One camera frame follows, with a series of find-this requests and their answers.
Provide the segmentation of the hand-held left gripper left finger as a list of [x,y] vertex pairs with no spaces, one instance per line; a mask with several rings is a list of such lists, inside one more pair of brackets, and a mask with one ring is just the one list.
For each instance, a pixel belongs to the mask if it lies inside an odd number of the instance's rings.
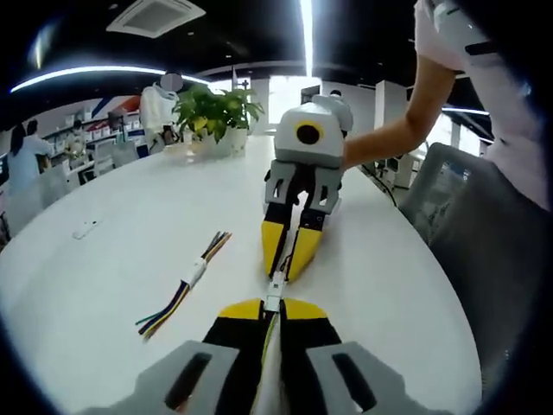
[[219,313],[203,341],[188,340],[137,376],[134,391],[83,414],[250,414],[264,346],[262,302]]

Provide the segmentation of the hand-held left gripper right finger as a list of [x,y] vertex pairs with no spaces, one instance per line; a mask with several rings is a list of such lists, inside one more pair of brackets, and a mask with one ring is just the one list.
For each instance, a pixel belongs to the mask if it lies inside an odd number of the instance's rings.
[[280,344],[289,414],[446,413],[411,398],[401,374],[358,342],[343,342],[312,303],[282,300]]

